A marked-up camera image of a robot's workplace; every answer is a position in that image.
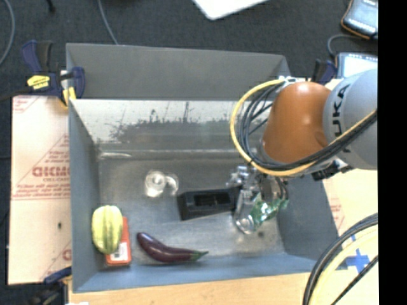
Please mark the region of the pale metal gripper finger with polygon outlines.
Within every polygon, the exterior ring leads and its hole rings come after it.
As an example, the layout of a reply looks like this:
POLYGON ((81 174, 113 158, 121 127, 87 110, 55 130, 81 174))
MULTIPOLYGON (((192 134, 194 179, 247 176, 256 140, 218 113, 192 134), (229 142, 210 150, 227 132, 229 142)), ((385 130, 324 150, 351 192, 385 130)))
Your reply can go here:
POLYGON ((250 214, 254 207, 256 194, 248 189, 242 189, 237 198, 236 214, 250 214))
POLYGON ((235 213, 233 221, 236 227, 244 234, 252 234, 256 231, 254 217, 249 213, 235 213))

